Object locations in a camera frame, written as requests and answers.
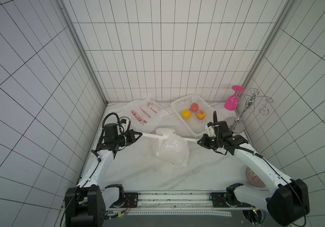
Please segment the white bag with red print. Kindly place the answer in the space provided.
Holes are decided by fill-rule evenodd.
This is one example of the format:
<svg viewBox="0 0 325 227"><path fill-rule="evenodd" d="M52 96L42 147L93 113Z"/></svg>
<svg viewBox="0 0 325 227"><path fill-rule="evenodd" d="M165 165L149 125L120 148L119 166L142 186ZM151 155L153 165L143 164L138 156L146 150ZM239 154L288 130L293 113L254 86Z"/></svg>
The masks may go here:
<svg viewBox="0 0 325 227"><path fill-rule="evenodd" d="M168 112L156 101L147 97L145 100L134 100L116 109L109 110L119 117L128 117L135 131L151 133L159 125Z"/></svg>

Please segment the yellow peach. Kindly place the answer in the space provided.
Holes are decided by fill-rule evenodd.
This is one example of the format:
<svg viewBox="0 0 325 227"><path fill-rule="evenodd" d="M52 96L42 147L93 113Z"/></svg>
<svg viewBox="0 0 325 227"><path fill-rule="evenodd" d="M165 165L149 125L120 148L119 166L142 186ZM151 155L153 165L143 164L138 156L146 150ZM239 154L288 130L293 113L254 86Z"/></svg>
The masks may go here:
<svg viewBox="0 0 325 227"><path fill-rule="evenodd" d="M184 110L184 111L182 111L181 116L182 116L184 119L189 119L189 118L191 117L191 111L189 111L189 110Z"/></svg>

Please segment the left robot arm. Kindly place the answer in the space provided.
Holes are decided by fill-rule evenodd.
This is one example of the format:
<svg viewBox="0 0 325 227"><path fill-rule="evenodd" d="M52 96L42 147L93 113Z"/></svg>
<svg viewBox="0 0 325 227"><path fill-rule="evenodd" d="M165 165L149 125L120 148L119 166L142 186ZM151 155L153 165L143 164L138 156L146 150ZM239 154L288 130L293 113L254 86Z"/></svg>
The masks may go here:
<svg viewBox="0 0 325 227"><path fill-rule="evenodd" d="M137 142L143 134L131 128L128 117L117 113L109 113L101 127L96 148L91 151L95 160L78 184L65 193L61 227L100 227L105 220L126 215L133 207L121 184L102 183L117 152Z"/></svg>

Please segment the translucent white plastic bag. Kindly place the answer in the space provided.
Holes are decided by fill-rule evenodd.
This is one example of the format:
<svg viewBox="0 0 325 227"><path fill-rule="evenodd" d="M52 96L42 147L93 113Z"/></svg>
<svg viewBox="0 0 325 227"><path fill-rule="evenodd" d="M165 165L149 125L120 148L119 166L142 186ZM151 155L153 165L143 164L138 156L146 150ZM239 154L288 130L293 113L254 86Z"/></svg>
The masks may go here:
<svg viewBox="0 0 325 227"><path fill-rule="evenodd" d="M179 136L172 128L158 128L155 134L143 132L142 136L152 140L154 156L181 166L188 163L190 154L188 143L198 142L198 139Z"/></svg>

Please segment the orange pink peach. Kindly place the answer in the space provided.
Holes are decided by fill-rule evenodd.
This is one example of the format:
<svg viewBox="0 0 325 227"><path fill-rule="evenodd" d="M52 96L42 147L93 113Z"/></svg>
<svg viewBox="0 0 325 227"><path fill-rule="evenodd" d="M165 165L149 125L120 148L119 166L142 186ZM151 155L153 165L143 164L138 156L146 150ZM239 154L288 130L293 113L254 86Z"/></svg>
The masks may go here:
<svg viewBox="0 0 325 227"><path fill-rule="evenodd" d="M197 116L197 119L203 120L206 117L206 112L203 110L199 110L199 111L197 111L196 116Z"/></svg>

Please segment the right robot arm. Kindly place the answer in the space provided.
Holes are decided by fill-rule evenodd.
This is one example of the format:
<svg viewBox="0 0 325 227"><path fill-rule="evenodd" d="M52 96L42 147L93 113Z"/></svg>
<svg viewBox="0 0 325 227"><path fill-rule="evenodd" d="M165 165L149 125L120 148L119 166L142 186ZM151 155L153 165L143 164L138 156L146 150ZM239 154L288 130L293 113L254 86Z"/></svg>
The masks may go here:
<svg viewBox="0 0 325 227"><path fill-rule="evenodd" d="M306 218L310 213L307 185L300 179L292 179L274 167L256 152L241 135L234 135L226 121L218 121L213 112L213 121L207 124L207 133L197 142L203 148L215 153L222 148L245 163L265 184L267 192L251 189L242 183L226 188L221 201L229 207L242 203L268 212L281 226L288 226Z"/></svg>

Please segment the pink peach top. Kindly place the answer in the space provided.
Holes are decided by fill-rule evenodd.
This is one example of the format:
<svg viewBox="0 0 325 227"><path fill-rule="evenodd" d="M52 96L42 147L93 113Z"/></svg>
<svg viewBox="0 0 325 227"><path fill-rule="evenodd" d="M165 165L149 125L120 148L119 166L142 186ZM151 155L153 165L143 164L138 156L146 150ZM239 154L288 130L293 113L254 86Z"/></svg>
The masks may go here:
<svg viewBox="0 0 325 227"><path fill-rule="evenodd" d="M197 103L193 103L190 106L190 109L191 109L192 112L197 112L199 110L199 105Z"/></svg>

